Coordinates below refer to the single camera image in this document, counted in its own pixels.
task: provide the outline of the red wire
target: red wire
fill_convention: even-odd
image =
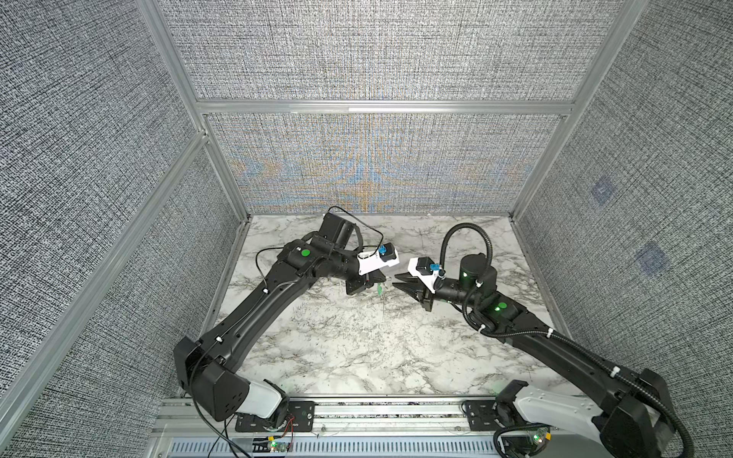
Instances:
[[[278,439],[282,439],[283,437],[285,437],[285,435],[287,434],[287,427],[291,426],[292,420],[293,420],[293,417],[290,417],[290,419],[285,424],[285,429],[283,429],[282,435],[278,437]]]

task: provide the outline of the blue marking on wall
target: blue marking on wall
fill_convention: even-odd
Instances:
[[[669,266],[669,259],[664,254],[662,248],[659,248],[656,242],[647,242],[636,252],[636,261],[641,267],[641,271],[648,276],[654,276],[665,270]]]
[[[603,175],[593,185],[591,195],[593,195],[599,205],[604,205],[614,194],[615,190],[616,186],[612,183],[611,178],[608,175]]]

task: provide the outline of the white bracket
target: white bracket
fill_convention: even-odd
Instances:
[[[361,257],[365,254],[366,253],[360,253],[357,256],[357,259],[359,260],[359,275],[374,272],[382,267],[393,267],[399,264],[399,253],[397,253],[397,248],[394,249],[394,259],[390,259],[389,261],[383,261],[380,257],[379,251],[375,251],[372,254],[366,254],[365,257]]]
[[[435,284],[435,280],[438,279],[438,271],[434,270],[432,275],[422,275],[417,271],[417,259],[418,258],[410,258],[410,262],[408,263],[408,272],[411,273],[413,277],[420,278],[420,281],[422,281],[430,292],[435,294],[435,288],[433,288],[433,285]]]
[[[536,386],[519,390],[514,406],[529,423],[546,423],[600,443],[593,417],[603,413],[587,396],[551,393]]]

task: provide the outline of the black cable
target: black cable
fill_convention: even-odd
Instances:
[[[375,228],[371,227],[371,226],[370,226],[369,224],[367,224],[367,223],[364,223],[364,222],[363,222],[362,220],[360,220],[359,218],[355,217],[354,215],[352,215],[352,214],[351,214],[351,213],[349,213],[348,211],[344,210],[343,208],[339,207],[338,205],[331,205],[331,206],[330,206],[330,207],[328,208],[328,210],[327,210],[326,212],[327,212],[327,213],[330,213],[330,212],[331,212],[331,210],[332,210],[333,208],[338,208],[338,209],[339,209],[339,210],[341,210],[342,212],[344,212],[344,213],[346,213],[347,215],[349,215],[349,216],[350,216],[351,218],[354,218],[354,219],[355,219],[355,220],[357,220],[357,221],[358,221],[359,223],[362,223],[363,225],[365,225],[366,227],[370,228],[370,229],[371,229],[372,231],[374,231],[374,232],[378,233],[378,234],[379,234],[379,235],[381,236],[381,238],[379,239],[379,245],[377,245],[377,248],[375,248],[375,249],[374,249],[374,253],[372,253],[372,255],[373,255],[373,254],[375,254],[375,253],[377,253],[377,250],[379,250],[379,247],[381,247],[381,246],[382,246],[382,242],[384,241],[384,234],[383,234],[382,232],[379,232],[379,231],[378,231],[378,230],[376,230]]]
[[[284,246],[272,246],[270,248],[263,248],[263,249],[259,250],[257,252],[257,254],[254,255],[254,265],[257,267],[257,271],[259,272],[259,275],[262,276],[262,283],[265,284],[265,288],[268,287],[268,281],[265,280],[265,274],[262,273],[262,269],[259,268],[259,262],[258,262],[257,258],[259,257],[259,254],[262,253],[263,251],[267,251],[267,250],[282,250],[284,248],[285,248]]]
[[[242,452],[245,457],[252,458],[252,456],[250,454],[248,454],[246,451],[244,451],[237,443],[232,442],[228,437],[225,437],[223,434],[221,434],[219,432],[219,430],[214,427],[214,425],[212,425],[211,423],[209,423],[209,421],[206,419],[206,417],[204,417],[204,414],[201,412],[201,408],[199,407],[199,403],[196,402],[196,397],[194,396],[194,387],[191,384],[194,381],[194,375],[196,374],[196,370],[201,365],[201,361],[203,361],[204,356],[207,353],[209,353],[212,350],[212,348],[214,348],[214,345],[216,345],[217,343],[218,342],[215,341],[213,344],[211,344],[211,347],[209,347],[208,350],[206,350],[205,352],[203,352],[201,354],[201,356],[199,356],[199,360],[194,365],[194,370],[191,371],[191,376],[188,378],[188,387],[191,389],[191,402],[193,402],[194,407],[196,408],[196,412],[199,414],[199,417],[201,417],[201,419],[204,421],[204,423],[206,423],[211,428],[211,430],[214,431],[216,433],[216,435],[218,435],[221,439],[224,439],[226,442],[228,442],[229,447],[234,446],[237,450],[239,450],[240,452]]]
[[[486,231],[479,226],[478,224],[474,223],[458,223],[455,226],[453,226],[447,233],[446,236],[443,237],[443,243],[441,244],[441,268],[445,268],[446,264],[446,252],[448,251],[448,242],[451,240],[451,237],[453,234],[457,231],[460,231],[461,229],[472,229],[479,233],[482,239],[484,239],[484,244],[486,245],[486,262],[484,263],[484,271],[481,273],[481,276],[478,277],[476,280],[477,283],[483,283],[486,281],[486,278],[489,275],[489,271],[491,269],[491,262],[493,261],[494,257],[494,248],[491,245],[491,239],[489,238],[489,235],[486,233]],[[471,299],[471,296],[474,295],[474,293],[478,290],[478,286],[476,283],[471,285],[471,288],[468,290],[468,293],[463,298],[463,307],[460,309],[461,314],[463,315],[463,319],[470,325],[474,330],[478,330],[479,326],[476,325],[474,327],[473,321],[471,318],[468,317],[468,301]]]
[[[232,415],[231,418],[229,418],[229,420],[227,420],[227,421],[224,422],[224,428],[226,428],[226,426],[229,425],[229,423],[232,422],[232,420],[234,419],[235,416],[236,415]],[[217,437],[216,440],[214,441],[214,443],[211,444],[211,448],[209,448],[209,454],[206,455],[206,458],[211,458],[211,452],[214,451],[214,447],[216,447],[216,444],[219,443],[219,439],[220,438]]]
[[[224,424],[224,435],[226,436],[227,439],[229,439],[229,431],[226,430],[226,423]],[[234,451],[234,449],[232,448],[232,443],[231,442],[229,443],[229,450],[232,452],[232,454],[235,457],[239,458],[239,455],[237,455],[237,452]]]
[[[509,455],[505,454],[499,446],[499,436],[502,434],[511,431],[531,431],[539,428],[551,428],[551,426],[544,423],[530,423],[524,426],[508,426],[507,428],[497,429],[496,432],[494,432],[494,448],[496,449],[496,453],[498,453],[501,458],[511,458]]]

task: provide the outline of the black cylindrical motor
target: black cylindrical motor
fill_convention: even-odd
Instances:
[[[486,264],[486,255],[483,253],[467,254],[460,260],[458,284],[462,291],[468,291],[483,273]]]

